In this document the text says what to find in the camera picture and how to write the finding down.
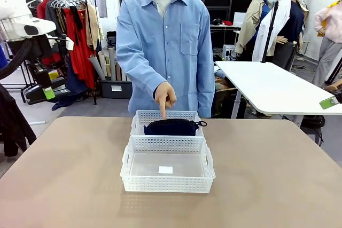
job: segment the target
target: pink shirt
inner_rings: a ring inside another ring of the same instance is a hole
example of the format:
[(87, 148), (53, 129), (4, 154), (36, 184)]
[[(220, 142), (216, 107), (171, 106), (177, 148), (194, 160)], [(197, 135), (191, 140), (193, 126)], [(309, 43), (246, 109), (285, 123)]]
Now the pink shirt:
[(325, 36), (335, 43), (342, 43), (342, 1), (331, 8), (324, 8), (315, 15), (315, 30), (322, 28), (321, 21), (327, 19)]

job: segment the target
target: shirt pocket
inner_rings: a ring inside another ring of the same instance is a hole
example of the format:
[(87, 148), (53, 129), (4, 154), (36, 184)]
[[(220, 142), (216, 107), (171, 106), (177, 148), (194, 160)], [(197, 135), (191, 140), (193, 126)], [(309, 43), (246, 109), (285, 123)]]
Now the shirt pocket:
[(181, 24), (181, 52), (185, 56), (198, 54), (198, 24)]

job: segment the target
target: green tape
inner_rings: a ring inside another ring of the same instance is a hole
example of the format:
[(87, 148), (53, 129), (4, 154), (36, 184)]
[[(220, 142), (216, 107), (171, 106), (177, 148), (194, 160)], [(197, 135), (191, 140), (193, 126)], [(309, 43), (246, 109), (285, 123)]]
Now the green tape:
[(328, 109), (328, 108), (335, 106), (337, 104), (338, 103), (337, 103), (335, 96), (330, 97), (329, 99), (320, 102), (320, 105), (323, 109)]
[(54, 97), (56, 97), (55, 93), (53, 92), (53, 89), (51, 87), (43, 88), (43, 92), (44, 92), (47, 100), (50, 100), (50, 99), (53, 99)]

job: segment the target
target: light blue button-up shirt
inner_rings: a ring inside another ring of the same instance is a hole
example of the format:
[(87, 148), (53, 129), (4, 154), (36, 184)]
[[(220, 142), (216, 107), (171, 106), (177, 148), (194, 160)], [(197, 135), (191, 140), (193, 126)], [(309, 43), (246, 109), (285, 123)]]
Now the light blue button-up shirt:
[(172, 110), (211, 117), (215, 92), (210, 17), (201, 0), (173, 0), (164, 18), (153, 0), (123, 0), (116, 56), (133, 83), (128, 110), (159, 109), (153, 93), (168, 81)]

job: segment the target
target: basket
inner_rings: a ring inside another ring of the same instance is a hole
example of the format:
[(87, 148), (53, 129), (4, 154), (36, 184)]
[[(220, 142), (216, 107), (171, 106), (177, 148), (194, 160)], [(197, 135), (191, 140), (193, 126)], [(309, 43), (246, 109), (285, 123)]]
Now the basket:
[[(166, 111), (166, 118), (193, 120), (195, 122), (201, 121), (197, 112)], [(151, 122), (158, 121), (161, 119), (162, 117), (160, 111), (137, 111), (132, 121), (132, 130), (130, 135), (145, 135), (144, 126), (147, 126)], [(204, 136), (202, 127), (199, 127), (199, 129), (197, 129), (196, 136)]]
[(131, 136), (120, 176), (127, 192), (209, 193), (215, 172), (204, 137)]

